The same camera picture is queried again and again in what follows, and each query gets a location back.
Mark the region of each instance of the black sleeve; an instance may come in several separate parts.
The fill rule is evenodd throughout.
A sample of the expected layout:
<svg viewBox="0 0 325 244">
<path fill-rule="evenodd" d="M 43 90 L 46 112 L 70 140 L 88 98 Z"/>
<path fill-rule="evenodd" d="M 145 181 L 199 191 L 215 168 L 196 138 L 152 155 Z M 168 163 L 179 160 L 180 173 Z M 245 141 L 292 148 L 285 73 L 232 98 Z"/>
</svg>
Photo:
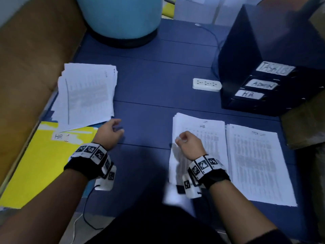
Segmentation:
<svg viewBox="0 0 325 244">
<path fill-rule="evenodd" d="M 247 244 L 292 244 L 280 230 L 275 229 L 249 241 Z"/>
</svg>

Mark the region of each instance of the forearm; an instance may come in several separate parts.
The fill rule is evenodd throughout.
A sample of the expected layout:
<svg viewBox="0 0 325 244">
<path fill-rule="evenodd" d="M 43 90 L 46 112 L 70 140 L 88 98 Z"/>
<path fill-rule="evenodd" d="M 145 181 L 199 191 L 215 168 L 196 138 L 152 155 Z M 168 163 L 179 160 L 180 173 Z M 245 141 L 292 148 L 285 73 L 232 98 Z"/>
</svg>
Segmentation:
<svg viewBox="0 0 325 244">
<path fill-rule="evenodd" d="M 87 178 L 67 169 L 0 228 L 4 243 L 59 243 Z"/>
<path fill-rule="evenodd" d="M 209 191 L 227 234 L 234 244 L 247 243 L 276 229 L 276 226 L 230 181 L 215 183 Z"/>
</svg>

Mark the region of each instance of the blue container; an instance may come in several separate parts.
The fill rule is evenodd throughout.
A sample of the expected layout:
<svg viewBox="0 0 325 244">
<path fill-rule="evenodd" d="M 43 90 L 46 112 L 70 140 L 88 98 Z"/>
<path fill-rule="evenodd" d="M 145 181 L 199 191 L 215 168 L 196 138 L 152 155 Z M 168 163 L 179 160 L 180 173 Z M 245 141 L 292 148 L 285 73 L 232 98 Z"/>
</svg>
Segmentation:
<svg viewBox="0 0 325 244">
<path fill-rule="evenodd" d="M 113 47 L 139 47 L 157 34 L 162 0 L 77 0 L 88 31 Z"/>
</svg>

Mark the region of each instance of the person's right hand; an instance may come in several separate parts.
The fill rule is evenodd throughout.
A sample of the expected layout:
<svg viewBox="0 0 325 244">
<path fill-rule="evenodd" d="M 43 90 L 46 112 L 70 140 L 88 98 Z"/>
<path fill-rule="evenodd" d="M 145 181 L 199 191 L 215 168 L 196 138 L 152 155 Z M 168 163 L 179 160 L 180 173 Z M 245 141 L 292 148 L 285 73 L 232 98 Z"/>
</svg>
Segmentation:
<svg viewBox="0 0 325 244">
<path fill-rule="evenodd" d="M 189 160 L 195 160 L 206 155 L 202 141 L 189 131 L 185 131 L 176 138 L 176 144 L 181 148 L 184 155 Z"/>
</svg>

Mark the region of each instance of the yellow paper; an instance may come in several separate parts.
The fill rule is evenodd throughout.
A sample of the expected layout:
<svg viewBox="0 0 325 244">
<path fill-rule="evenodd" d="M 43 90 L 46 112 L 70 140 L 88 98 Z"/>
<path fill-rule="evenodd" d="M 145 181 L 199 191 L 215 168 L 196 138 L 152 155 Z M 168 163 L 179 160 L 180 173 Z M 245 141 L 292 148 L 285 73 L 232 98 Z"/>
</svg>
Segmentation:
<svg viewBox="0 0 325 244">
<path fill-rule="evenodd" d="M 57 133 L 58 123 L 41 122 L 0 198 L 0 206 L 20 209 L 47 187 L 67 164 L 69 156 L 94 138 L 97 128 Z"/>
</svg>

